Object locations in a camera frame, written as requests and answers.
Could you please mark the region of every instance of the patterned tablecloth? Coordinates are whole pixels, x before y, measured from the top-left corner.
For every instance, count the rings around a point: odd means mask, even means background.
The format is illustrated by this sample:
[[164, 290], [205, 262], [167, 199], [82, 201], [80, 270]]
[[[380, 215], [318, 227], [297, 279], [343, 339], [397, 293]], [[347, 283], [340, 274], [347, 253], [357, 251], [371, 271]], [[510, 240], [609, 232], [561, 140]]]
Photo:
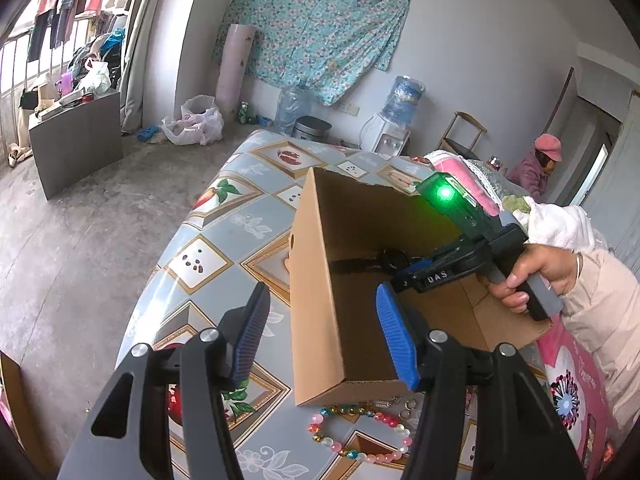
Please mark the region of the patterned tablecloth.
[[[415, 193], [414, 183], [430, 176], [419, 158], [382, 157], [289, 139], [266, 131], [250, 136], [178, 228], [153, 271], [122, 339], [118, 362], [138, 342], [155, 349], [184, 343], [215, 326], [230, 308], [242, 306], [257, 280], [271, 289], [271, 312], [248, 383], [225, 395], [228, 424], [247, 480], [399, 479], [406, 458], [385, 464], [340, 457], [312, 441], [306, 427], [318, 409], [297, 408], [292, 395], [289, 324], [289, 274], [284, 267], [289, 231], [308, 168], [318, 166], [368, 184]], [[544, 367], [535, 347], [523, 354], [540, 381]], [[169, 425], [174, 473], [188, 478], [180, 426], [179, 390], [172, 389]], [[412, 410], [406, 410], [405, 404]], [[417, 423], [423, 398], [414, 395], [380, 402], [400, 415], [405, 426]], [[476, 436], [476, 397], [467, 395], [465, 437], [459, 479], [470, 478]], [[388, 453], [398, 437], [366, 416], [336, 416], [325, 433], [366, 453]]]

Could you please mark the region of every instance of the pink bag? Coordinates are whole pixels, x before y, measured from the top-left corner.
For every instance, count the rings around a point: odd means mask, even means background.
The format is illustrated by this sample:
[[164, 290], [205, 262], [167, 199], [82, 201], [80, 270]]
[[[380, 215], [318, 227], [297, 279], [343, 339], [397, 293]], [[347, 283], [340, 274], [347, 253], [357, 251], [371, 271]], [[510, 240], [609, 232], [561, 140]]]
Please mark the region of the pink bag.
[[478, 182], [476, 176], [459, 156], [444, 150], [437, 150], [426, 155], [426, 158], [433, 164], [436, 171], [442, 171], [454, 176], [471, 193], [471, 196], [478, 201], [487, 214], [496, 216], [500, 213], [498, 205], [489, 197], [482, 184]]
[[593, 358], [558, 316], [553, 322], [551, 330], [538, 339], [538, 349], [552, 402], [590, 480], [600, 471], [611, 413]]

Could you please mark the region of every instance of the green led light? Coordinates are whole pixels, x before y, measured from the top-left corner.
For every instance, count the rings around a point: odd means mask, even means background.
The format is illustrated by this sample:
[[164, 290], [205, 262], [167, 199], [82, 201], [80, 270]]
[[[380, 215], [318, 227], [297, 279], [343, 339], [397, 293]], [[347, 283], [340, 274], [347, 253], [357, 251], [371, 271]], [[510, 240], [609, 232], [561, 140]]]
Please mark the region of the green led light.
[[444, 200], [445, 202], [448, 202], [449, 200], [451, 200], [453, 198], [453, 194], [454, 194], [454, 190], [451, 186], [440, 186], [440, 189], [437, 191], [438, 194], [438, 198], [440, 200]]

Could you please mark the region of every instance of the human hand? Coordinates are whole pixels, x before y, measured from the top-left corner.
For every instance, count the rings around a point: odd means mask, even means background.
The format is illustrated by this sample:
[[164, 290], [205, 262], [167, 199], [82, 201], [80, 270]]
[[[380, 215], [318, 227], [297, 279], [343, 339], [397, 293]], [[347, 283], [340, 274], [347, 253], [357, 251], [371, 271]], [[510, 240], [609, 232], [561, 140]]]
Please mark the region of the human hand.
[[576, 256], [567, 249], [527, 244], [507, 279], [501, 283], [488, 283], [489, 292], [514, 312], [524, 312], [529, 295], [517, 292], [516, 287], [535, 272], [546, 278], [556, 294], [562, 296], [575, 286], [578, 277]]

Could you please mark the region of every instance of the blue floral sheet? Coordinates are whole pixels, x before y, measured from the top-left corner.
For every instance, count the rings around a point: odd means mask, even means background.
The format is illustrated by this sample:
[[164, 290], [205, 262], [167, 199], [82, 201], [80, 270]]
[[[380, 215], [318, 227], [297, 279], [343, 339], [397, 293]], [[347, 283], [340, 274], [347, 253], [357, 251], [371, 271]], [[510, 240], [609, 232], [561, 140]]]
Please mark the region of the blue floral sheet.
[[[306, 427], [318, 408], [295, 406], [292, 395], [289, 232], [311, 167], [413, 195], [433, 174], [421, 157], [389, 157], [271, 132], [250, 136], [221, 168], [160, 256], [130, 318], [118, 355], [146, 342], [155, 349], [183, 344], [246, 304], [255, 283], [271, 291], [271, 311], [249, 379], [223, 394], [227, 423], [246, 480], [399, 480], [406, 457], [361, 463], [316, 444]], [[535, 345], [520, 351], [548, 388]], [[169, 390], [169, 430], [176, 480], [189, 477], [179, 386]], [[379, 409], [415, 429], [421, 394], [379, 400]], [[475, 456], [478, 400], [469, 389], [458, 480], [469, 479]], [[337, 416], [331, 437], [351, 449], [386, 454], [396, 434], [366, 416]]]
[[220, 25], [258, 28], [247, 73], [277, 87], [305, 84], [331, 105], [371, 67], [387, 70], [409, 0], [233, 0]]

